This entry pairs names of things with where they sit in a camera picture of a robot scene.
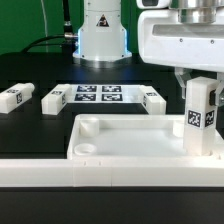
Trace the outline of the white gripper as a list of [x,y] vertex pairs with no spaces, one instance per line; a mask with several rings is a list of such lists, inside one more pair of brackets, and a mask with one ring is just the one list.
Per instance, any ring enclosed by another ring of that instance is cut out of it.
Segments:
[[176,67],[185,99],[191,69],[224,72],[224,8],[211,24],[179,23],[174,10],[144,11],[138,19],[138,49],[145,63]]

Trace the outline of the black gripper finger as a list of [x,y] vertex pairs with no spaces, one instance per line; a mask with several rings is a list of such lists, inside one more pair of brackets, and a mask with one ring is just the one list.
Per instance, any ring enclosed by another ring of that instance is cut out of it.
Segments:
[[215,90],[210,92],[210,104],[212,106],[224,106],[224,72],[217,73],[219,84]]

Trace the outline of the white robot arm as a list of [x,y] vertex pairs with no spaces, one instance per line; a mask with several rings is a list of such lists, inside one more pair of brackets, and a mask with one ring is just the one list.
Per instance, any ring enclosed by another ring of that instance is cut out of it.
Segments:
[[[136,0],[138,51],[146,63],[172,66],[181,87],[192,69],[212,71],[210,101],[224,105],[224,0]],[[121,0],[84,0],[74,61],[109,68],[131,57],[121,24]]]

